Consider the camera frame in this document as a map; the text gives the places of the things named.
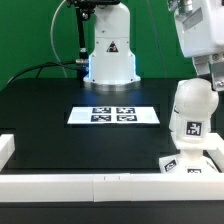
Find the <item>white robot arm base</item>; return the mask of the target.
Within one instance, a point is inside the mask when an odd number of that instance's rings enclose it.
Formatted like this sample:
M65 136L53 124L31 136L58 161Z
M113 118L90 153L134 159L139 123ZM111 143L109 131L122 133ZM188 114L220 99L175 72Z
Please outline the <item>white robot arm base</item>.
M136 57L130 50L130 11L126 5L97 6L94 50L84 86L101 91L123 91L136 87Z

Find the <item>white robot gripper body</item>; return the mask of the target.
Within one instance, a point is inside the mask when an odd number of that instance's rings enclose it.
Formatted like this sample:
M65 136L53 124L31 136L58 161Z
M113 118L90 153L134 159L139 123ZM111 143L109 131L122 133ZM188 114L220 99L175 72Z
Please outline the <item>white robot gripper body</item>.
M167 0L186 58L224 52L224 0Z

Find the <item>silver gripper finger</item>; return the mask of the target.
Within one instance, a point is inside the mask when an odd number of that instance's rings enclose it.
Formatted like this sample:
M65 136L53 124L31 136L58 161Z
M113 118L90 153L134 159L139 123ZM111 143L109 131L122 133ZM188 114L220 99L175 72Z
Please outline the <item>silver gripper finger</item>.
M199 78L203 78L205 80L211 80L209 57L207 55L194 57L193 65L194 65L196 74Z
M210 68L213 89L215 91L224 91L224 53L211 55Z

